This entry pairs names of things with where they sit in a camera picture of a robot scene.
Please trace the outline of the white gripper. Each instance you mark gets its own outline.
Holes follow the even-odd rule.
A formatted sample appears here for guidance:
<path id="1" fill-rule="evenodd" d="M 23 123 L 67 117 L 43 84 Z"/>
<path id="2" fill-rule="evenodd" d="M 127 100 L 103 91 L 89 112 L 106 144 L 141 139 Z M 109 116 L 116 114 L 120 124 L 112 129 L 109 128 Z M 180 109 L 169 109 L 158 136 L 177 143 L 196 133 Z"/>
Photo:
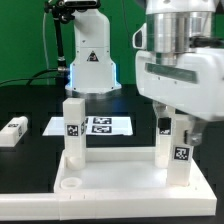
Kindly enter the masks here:
<path id="1" fill-rule="evenodd" d="M 172 133 L 175 109 L 190 114 L 184 132 L 190 146 L 202 143 L 207 121 L 224 120 L 224 49 L 180 54 L 174 67 L 158 65 L 152 53 L 139 50 L 135 65 L 139 93 L 154 100 L 160 135 Z"/>

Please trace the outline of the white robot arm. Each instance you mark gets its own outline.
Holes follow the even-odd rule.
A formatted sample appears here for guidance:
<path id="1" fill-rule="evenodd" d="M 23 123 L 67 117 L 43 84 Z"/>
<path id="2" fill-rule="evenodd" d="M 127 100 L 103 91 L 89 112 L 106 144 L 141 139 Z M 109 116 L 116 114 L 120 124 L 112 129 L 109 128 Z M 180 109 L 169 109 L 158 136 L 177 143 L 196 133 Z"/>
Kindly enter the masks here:
<path id="1" fill-rule="evenodd" d="M 137 0 L 146 22 L 133 35 L 138 91 L 193 117 L 187 140 L 200 143 L 206 123 L 224 120 L 224 43 L 212 36 L 220 0 Z M 110 58 L 100 0 L 64 0 L 75 17 L 76 58 L 69 89 L 107 93 L 120 85 Z"/>

